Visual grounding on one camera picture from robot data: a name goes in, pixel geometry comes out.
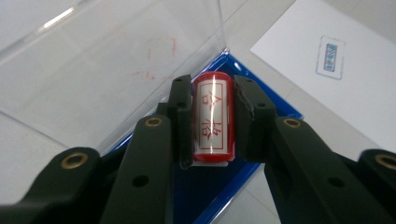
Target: paper sheet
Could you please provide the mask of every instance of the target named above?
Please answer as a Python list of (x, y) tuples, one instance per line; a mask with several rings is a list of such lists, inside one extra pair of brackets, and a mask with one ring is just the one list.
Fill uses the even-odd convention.
[(297, 0), (251, 51), (396, 152), (396, 46), (390, 39), (324, 2)]

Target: cylindrical object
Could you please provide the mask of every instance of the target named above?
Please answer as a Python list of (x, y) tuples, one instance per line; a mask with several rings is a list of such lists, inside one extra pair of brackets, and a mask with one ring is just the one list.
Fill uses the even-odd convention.
[(206, 72), (193, 82), (194, 159), (232, 161), (233, 80), (222, 72)]

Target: printed label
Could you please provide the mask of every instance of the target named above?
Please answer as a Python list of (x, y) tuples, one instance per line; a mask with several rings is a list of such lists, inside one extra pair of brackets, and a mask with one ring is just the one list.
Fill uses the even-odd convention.
[(320, 39), (317, 74), (335, 79), (343, 78), (345, 42), (323, 36)]

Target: white label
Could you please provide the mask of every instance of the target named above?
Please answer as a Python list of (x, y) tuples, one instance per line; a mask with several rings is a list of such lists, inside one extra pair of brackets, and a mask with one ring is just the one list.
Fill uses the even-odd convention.
[(226, 154), (228, 151), (227, 82), (204, 80), (196, 88), (196, 154)]

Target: black plastic part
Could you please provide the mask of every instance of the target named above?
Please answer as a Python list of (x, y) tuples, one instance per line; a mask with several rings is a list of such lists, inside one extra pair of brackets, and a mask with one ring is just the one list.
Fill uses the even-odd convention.
[(361, 182), (396, 219), (396, 154), (366, 150), (361, 153), (358, 169)]
[(158, 103), (155, 114), (168, 116), (168, 103)]
[(188, 169), (193, 163), (191, 76), (175, 78), (169, 94), (167, 115), (172, 121), (174, 157), (180, 168)]
[(302, 120), (277, 118), (265, 175), (282, 223), (394, 223)]
[(100, 223), (172, 223), (172, 164), (169, 118), (139, 120)]
[(255, 81), (233, 77), (235, 147), (245, 160), (265, 162), (276, 106)]
[(68, 149), (57, 156), (35, 179), (17, 204), (0, 207), (0, 223), (87, 223), (72, 205), (89, 184), (100, 157), (86, 147)]

